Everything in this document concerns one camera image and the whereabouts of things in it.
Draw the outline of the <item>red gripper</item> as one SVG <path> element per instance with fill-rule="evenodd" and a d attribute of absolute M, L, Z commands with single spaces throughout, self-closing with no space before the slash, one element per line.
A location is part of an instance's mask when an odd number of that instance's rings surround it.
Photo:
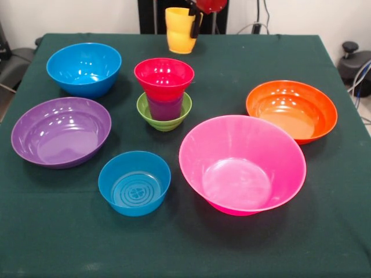
<path fill-rule="evenodd" d="M 185 0 L 190 8 L 188 14 L 194 16 L 194 21 L 191 27 L 190 37 L 197 39 L 199 35 L 200 23 L 202 21 L 202 13 L 220 12 L 227 5 L 227 0 Z"/>

